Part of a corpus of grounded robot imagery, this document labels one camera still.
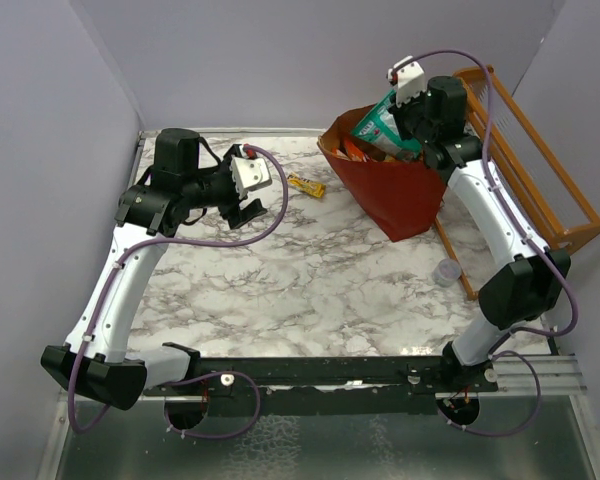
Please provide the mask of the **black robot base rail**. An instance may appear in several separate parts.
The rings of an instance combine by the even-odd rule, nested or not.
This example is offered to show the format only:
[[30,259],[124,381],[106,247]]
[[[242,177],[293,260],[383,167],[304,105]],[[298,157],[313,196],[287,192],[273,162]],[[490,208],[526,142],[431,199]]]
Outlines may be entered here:
[[433,414],[439,394],[496,391],[490,362],[454,367],[445,356],[226,357],[194,360],[189,385],[156,386],[169,411],[216,417]]

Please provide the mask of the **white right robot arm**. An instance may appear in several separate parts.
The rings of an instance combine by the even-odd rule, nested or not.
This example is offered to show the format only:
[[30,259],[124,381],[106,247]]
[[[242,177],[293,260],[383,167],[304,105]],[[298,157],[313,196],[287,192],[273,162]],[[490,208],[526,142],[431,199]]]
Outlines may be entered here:
[[552,309],[571,266],[569,254],[552,250],[526,221],[483,159],[482,140],[466,130],[467,92],[460,79],[393,74],[389,111],[404,140],[417,140],[425,165],[462,201],[484,236],[497,272],[480,289],[479,312],[447,351],[441,383],[461,391],[499,342]]

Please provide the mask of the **teal Fox's mint candy bag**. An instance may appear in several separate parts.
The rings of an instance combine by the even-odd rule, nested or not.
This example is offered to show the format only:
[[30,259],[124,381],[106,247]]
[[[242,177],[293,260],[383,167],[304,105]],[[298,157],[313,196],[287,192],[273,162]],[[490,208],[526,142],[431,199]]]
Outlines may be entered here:
[[400,137],[394,117],[389,112],[394,99],[395,93],[389,91],[356,124],[351,134],[396,159],[415,158],[421,152],[421,145],[415,139],[403,140]]

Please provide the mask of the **orange Fox's fruits candy bag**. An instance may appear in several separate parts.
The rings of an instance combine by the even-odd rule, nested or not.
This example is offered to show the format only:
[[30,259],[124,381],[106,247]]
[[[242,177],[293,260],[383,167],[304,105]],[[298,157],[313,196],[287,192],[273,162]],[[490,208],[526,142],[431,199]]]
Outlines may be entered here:
[[342,160],[342,161],[351,161],[351,158],[350,158],[350,157],[349,157],[349,156],[348,156],[348,155],[347,155],[345,152],[341,151],[341,150],[340,150],[340,149],[338,149],[338,148],[331,149],[331,150],[329,151],[329,154],[330,154],[332,157],[334,157],[334,158],[338,158],[338,159],[340,159],[340,160]]

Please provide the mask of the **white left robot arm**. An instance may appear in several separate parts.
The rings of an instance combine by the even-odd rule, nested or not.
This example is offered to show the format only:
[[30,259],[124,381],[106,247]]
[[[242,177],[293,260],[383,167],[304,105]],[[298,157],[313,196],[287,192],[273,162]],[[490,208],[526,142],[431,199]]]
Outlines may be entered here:
[[60,346],[47,346],[41,365],[66,391],[120,410],[160,383],[186,395],[200,385],[193,352],[168,345],[127,355],[133,318],[148,281],[191,211],[215,208],[232,229],[265,213],[260,200],[241,203],[272,183],[267,162],[232,145],[211,167],[199,164],[208,146],[197,132],[168,128],[155,140],[154,161],[119,198],[107,261],[80,320]]

